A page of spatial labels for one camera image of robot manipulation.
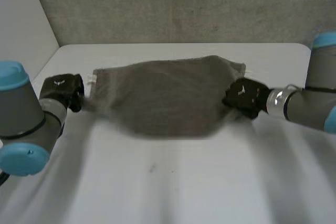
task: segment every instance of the gray concrete wall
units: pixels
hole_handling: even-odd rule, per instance
[[[336,28],[336,0],[40,0],[60,45],[300,42]]]

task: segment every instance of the gray fabric bag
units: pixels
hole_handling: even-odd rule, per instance
[[[96,69],[85,106],[132,133],[204,136],[230,111],[222,104],[225,90],[244,73],[243,63],[219,56]]]

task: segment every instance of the white tag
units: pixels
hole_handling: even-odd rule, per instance
[[[87,84],[92,84],[97,82],[97,75],[89,74]]]

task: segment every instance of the black cable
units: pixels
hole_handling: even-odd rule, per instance
[[[8,173],[1,172],[0,173],[0,186],[2,186],[2,184],[5,183],[6,180],[8,180],[8,178],[9,178]]]

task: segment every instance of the black ring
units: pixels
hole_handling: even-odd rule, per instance
[[[309,91],[317,91],[317,92],[324,92],[324,93],[336,93],[336,89],[328,89],[328,88],[315,88],[315,87],[305,87],[306,90]]]
[[[55,116],[54,114],[52,114],[52,113],[49,112],[49,111],[45,111],[45,110],[43,110],[43,112],[44,112],[45,114],[51,115],[53,118],[55,118],[55,119],[57,120],[57,122],[59,123],[59,126],[62,127],[61,120],[60,120],[57,116]]]
[[[296,92],[293,92],[292,94],[290,94],[290,95],[287,97],[287,100],[285,101],[285,104],[283,105],[283,107],[284,107],[284,116],[285,116],[285,119],[286,119],[287,121],[290,121],[290,120],[288,119],[288,116],[287,116],[287,105],[288,105],[288,103],[289,103],[290,98],[291,98]]]
[[[29,131],[26,131],[24,133],[21,134],[17,134],[17,135],[12,135],[12,136],[0,136],[1,139],[3,140],[14,140],[14,139],[18,139],[27,135],[30,135],[32,133],[34,133],[35,131],[37,131],[39,128],[41,128],[44,124],[46,123],[46,117],[44,116],[42,121],[37,124],[34,128],[32,128]]]

